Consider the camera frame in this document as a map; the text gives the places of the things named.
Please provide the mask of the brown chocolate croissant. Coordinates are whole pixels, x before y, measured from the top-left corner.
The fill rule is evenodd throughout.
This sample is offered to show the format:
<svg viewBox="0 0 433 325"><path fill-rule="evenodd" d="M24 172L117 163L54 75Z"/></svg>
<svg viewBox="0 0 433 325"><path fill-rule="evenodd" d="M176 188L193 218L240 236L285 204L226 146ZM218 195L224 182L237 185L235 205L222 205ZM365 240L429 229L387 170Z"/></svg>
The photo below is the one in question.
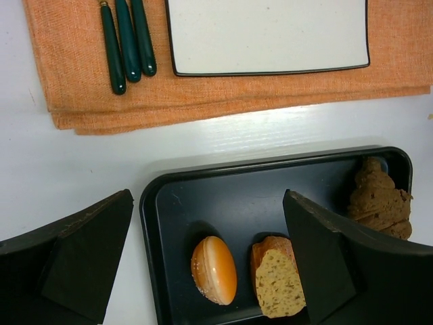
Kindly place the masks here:
<svg viewBox="0 0 433 325"><path fill-rule="evenodd" d="M412 195L397 189L374 157L364 159L361 170L355 175L355 183L348 216L375 231L408 240L412 234L409 220Z"/></svg>

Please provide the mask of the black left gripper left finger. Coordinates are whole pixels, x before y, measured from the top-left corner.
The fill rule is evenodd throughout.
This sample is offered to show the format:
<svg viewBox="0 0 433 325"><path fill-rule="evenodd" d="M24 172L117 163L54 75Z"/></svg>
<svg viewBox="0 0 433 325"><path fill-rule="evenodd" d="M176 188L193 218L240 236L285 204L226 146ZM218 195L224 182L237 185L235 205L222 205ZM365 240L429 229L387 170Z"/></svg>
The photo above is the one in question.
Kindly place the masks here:
<svg viewBox="0 0 433 325"><path fill-rule="evenodd" d="M1 241L1 323L102 324L132 212L122 190Z"/></svg>

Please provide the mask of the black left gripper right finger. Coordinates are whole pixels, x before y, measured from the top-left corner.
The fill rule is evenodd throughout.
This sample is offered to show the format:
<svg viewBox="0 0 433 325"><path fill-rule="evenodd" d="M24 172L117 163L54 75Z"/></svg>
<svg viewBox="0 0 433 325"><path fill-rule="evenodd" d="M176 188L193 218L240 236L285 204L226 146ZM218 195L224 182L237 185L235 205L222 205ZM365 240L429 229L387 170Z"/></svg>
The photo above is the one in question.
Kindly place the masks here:
<svg viewBox="0 0 433 325"><path fill-rule="evenodd" d="M312 324L431 324L432 247L287 190L283 209Z"/></svg>

